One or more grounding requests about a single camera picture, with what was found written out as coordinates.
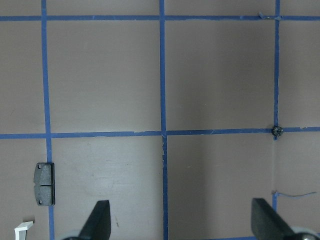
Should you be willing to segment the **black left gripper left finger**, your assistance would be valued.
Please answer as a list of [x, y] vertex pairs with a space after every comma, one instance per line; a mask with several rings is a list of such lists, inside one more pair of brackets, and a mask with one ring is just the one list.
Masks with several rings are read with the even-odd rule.
[[111, 211], [109, 200], [99, 200], [78, 238], [81, 240], [109, 240], [111, 236]]

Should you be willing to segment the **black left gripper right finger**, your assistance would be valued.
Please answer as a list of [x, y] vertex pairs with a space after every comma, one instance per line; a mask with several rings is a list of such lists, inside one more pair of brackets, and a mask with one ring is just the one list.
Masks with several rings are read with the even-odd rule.
[[300, 234], [295, 233], [264, 198], [251, 201], [251, 230], [257, 240], [300, 239]]

